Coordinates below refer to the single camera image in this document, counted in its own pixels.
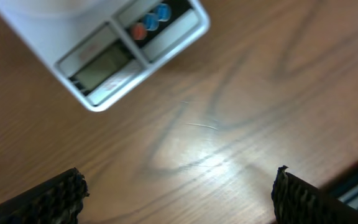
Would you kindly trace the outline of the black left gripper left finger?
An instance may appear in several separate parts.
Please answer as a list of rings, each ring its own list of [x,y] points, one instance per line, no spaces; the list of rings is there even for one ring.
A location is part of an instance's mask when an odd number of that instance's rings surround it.
[[[88,186],[69,169],[0,204],[0,224],[77,224]]]

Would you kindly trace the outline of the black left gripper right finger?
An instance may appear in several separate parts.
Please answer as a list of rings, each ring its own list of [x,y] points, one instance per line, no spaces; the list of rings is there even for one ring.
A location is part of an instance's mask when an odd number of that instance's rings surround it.
[[[278,168],[271,198],[278,224],[358,224],[358,211]]]

